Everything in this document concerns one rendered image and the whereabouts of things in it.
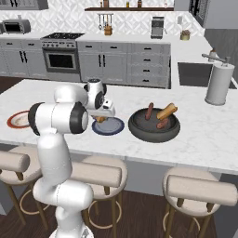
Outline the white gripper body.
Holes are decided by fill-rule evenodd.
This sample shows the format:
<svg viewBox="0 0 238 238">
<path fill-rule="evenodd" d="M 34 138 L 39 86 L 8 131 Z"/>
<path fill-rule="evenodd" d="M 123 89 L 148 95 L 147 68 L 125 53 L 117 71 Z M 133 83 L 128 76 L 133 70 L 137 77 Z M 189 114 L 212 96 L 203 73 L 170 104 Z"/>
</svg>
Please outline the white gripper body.
<svg viewBox="0 0 238 238">
<path fill-rule="evenodd" d="M 103 107 L 100 107 L 97 110 L 88 109 L 87 111 L 91 116 L 95 116 L 95 117 L 114 117 L 115 116 L 114 107 L 111 107 L 109 109 L 104 109 Z"/>
</svg>

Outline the blue plate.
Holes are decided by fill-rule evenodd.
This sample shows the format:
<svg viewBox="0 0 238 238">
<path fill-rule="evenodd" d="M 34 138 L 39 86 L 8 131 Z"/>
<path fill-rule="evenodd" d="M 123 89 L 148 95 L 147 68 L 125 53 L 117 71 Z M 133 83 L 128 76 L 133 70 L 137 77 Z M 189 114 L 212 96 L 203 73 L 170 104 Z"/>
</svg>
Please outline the blue plate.
<svg viewBox="0 0 238 238">
<path fill-rule="evenodd" d="M 125 127 L 125 123 L 117 117 L 108 117 L 105 121 L 92 123 L 92 129 L 95 133 L 102 136 L 112 136 L 120 133 Z"/>
</svg>

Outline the brown sausage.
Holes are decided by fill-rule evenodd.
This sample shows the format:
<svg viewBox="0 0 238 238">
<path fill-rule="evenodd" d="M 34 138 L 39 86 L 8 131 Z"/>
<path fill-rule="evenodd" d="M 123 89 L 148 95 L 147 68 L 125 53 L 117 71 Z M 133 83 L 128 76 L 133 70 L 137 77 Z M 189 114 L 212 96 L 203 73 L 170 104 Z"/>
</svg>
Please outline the brown sausage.
<svg viewBox="0 0 238 238">
<path fill-rule="evenodd" d="M 161 121 L 156 125 L 156 127 L 157 127 L 158 129 L 162 129 L 162 128 L 164 128 L 164 127 L 167 125 L 167 123 L 168 123 L 168 119 L 165 118 L 165 119 L 161 120 Z"/>
<path fill-rule="evenodd" d="M 146 112 L 146 114 L 145 114 L 145 119 L 146 119 L 146 120 L 150 120 L 151 115 L 152 115 L 152 109 L 153 109 L 153 102 L 151 102 L 151 103 L 149 104 L 148 110 L 147 110 L 147 112 Z"/>
</svg>

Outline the dark grey bowl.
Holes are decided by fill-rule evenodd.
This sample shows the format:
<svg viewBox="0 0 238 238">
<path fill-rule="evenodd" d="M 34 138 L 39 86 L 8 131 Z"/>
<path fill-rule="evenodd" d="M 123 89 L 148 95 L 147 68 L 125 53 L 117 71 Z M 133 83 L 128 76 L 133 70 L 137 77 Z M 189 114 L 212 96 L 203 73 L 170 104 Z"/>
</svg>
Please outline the dark grey bowl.
<svg viewBox="0 0 238 238">
<path fill-rule="evenodd" d="M 128 128 L 130 132 L 138 139 L 161 143 L 173 139 L 180 131 L 180 123 L 178 118 L 171 114 L 168 117 L 168 123 L 164 128 L 157 128 L 159 120 L 156 114 L 161 111 L 160 108 L 153 108 L 152 115 L 149 120 L 145 119 L 147 108 L 134 112 L 128 120 Z"/>
</svg>

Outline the grey base cupboards with drawers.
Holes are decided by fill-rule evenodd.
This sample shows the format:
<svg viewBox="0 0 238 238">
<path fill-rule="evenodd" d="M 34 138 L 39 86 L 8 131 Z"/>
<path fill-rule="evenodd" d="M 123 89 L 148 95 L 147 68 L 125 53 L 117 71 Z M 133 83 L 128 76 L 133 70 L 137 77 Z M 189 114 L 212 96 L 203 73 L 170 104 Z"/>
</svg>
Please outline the grey base cupboards with drawers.
<svg viewBox="0 0 238 238">
<path fill-rule="evenodd" d="M 170 44 L 77 43 L 83 82 L 169 88 Z"/>
</svg>

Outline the beige round stool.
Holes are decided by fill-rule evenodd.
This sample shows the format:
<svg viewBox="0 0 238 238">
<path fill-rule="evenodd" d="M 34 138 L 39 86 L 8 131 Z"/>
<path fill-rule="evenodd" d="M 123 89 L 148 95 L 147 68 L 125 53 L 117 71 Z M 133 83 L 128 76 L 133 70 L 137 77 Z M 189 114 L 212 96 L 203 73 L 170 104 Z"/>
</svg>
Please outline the beige round stool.
<svg viewBox="0 0 238 238">
<path fill-rule="evenodd" d="M 175 212 L 192 218 L 198 238 L 204 238 L 212 215 L 222 206 L 235 206 L 238 191 L 234 184 L 218 181 L 210 172 L 188 167 L 172 167 L 163 178 L 163 194 L 167 201 L 163 228 L 165 238 L 170 235 Z"/>
<path fill-rule="evenodd" d="M 122 192 L 127 182 L 126 164 L 117 158 L 103 156 L 88 156 L 82 162 L 73 162 L 72 179 L 89 184 L 93 190 L 94 198 L 89 208 L 84 211 L 87 225 L 100 230 L 112 228 L 112 237 L 117 238 L 117 223 L 122 217 Z M 90 209 L 95 207 L 99 213 L 98 201 L 112 202 L 112 224 L 100 226 L 90 217 Z"/>
<path fill-rule="evenodd" d="M 42 172 L 35 147 L 18 146 L 8 152 L 0 151 L 0 180 L 7 186 L 23 225 L 26 224 L 24 215 L 27 211 L 23 210 L 22 201 L 18 201 L 12 187 L 29 185 L 31 192 L 34 183 L 41 177 Z"/>
</svg>

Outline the steel stove with oven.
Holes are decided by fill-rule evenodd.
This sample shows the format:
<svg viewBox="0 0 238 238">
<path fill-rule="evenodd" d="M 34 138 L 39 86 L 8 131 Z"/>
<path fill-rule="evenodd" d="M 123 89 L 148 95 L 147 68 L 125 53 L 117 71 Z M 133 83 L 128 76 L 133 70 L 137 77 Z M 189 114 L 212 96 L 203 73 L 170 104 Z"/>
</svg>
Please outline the steel stove with oven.
<svg viewBox="0 0 238 238">
<path fill-rule="evenodd" d="M 81 33 L 52 33 L 41 39 L 47 76 L 59 82 L 81 82 L 76 39 Z"/>
</svg>

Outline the steel coffee machine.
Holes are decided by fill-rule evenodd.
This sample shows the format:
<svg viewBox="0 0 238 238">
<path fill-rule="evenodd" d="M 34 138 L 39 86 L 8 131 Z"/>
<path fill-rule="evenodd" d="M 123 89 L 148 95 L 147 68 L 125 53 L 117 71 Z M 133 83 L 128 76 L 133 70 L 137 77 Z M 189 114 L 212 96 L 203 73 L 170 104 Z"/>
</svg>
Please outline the steel coffee machine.
<svg viewBox="0 0 238 238">
<path fill-rule="evenodd" d="M 165 18 L 164 17 L 153 17 L 152 18 L 152 33 L 151 39 L 162 39 L 165 33 Z"/>
</svg>

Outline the dark wooden shelf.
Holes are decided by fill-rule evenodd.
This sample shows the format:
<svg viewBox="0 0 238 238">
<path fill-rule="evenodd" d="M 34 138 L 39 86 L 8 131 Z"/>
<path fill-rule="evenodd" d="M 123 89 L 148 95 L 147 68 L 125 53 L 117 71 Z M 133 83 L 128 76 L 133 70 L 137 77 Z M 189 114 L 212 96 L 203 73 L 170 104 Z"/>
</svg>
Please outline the dark wooden shelf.
<svg viewBox="0 0 238 238">
<path fill-rule="evenodd" d="M 85 11 L 174 11 L 173 7 L 88 7 Z"/>
</svg>

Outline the green pot with tools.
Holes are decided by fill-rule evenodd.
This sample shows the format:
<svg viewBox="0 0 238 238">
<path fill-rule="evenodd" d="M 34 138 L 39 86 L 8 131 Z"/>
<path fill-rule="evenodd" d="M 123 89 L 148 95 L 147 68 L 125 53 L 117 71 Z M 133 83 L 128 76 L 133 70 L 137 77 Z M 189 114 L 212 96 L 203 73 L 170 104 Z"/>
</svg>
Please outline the green pot with tools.
<svg viewBox="0 0 238 238">
<path fill-rule="evenodd" d="M 190 31 L 189 30 L 183 30 L 181 33 L 180 33 L 180 39 L 183 40 L 183 41 L 186 41 L 186 40 L 189 40 L 190 39 Z"/>
</svg>

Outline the grey toaster oven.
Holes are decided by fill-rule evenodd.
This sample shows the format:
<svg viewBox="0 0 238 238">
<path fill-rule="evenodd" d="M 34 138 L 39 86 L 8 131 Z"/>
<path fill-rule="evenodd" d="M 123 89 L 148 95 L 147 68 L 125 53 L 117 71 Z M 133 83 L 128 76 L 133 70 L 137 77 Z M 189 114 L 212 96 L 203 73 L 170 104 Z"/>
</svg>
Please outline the grey toaster oven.
<svg viewBox="0 0 238 238">
<path fill-rule="evenodd" d="M 6 33 L 29 33 L 31 23 L 26 19 L 9 19 L 3 21 L 3 27 Z"/>
</svg>

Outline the soap dispenser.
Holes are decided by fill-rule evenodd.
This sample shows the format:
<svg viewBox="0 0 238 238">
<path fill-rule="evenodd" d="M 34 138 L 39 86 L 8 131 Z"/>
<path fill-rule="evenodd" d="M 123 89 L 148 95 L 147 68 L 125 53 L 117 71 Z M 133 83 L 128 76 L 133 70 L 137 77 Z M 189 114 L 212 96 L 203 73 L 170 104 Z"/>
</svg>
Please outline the soap dispenser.
<svg viewBox="0 0 238 238">
<path fill-rule="evenodd" d="M 214 62 L 214 58 L 217 56 L 216 50 L 213 47 L 212 50 L 210 50 L 209 56 L 211 57 L 210 59 L 208 59 L 209 62 Z"/>
</svg>

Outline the grey tap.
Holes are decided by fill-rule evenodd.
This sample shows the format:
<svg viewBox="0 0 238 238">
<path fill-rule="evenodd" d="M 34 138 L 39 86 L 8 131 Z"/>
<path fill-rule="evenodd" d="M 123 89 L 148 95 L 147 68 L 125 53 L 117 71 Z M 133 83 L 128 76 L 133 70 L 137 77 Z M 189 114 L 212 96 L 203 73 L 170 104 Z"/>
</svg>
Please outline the grey tap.
<svg viewBox="0 0 238 238">
<path fill-rule="evenodd" d="M 221 59 L 221 58 L 217 58 L 217 57 L 206 55 L 206 54 L 202 54 L 202 57 L 212 59 L 212 60 L 217 60 L 217 61 L 220 61 L 220 62 L 226 63 L 226 64 L 228 64 L 230 62 L 230 58 L 231 58 L 231 57 L 226 57 L 225 59 Z"/>
</svg>

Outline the rail with hanging tools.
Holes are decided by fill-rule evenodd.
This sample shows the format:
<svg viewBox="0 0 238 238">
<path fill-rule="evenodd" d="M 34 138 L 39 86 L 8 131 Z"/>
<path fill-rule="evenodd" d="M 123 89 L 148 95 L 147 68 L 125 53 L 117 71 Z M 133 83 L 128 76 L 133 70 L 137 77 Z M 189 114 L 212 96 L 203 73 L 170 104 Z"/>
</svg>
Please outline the rail with hanging tools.
<svg viewBox="0 0 238 238">
<path fill-rule="evenodd" d="M 112 27 L 113 13 L 99 13 L 99 30 L 103 31 L 106 28 Z"/>
</svg>

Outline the grey wall cupboards with dark doors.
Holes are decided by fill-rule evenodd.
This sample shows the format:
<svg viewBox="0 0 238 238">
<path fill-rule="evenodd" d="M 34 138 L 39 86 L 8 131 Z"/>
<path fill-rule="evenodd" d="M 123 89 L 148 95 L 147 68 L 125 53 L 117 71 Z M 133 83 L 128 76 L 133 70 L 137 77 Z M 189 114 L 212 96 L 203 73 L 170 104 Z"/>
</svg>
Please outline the grey wall cupboards with dark doors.
<svg viewBox="0 0 238 238">
<path fill-rule="evenodd" d="M 205 29 L 238 29 L 238 0 L 174 0 L 176 11 L 189 11 Z"/>
</svg>

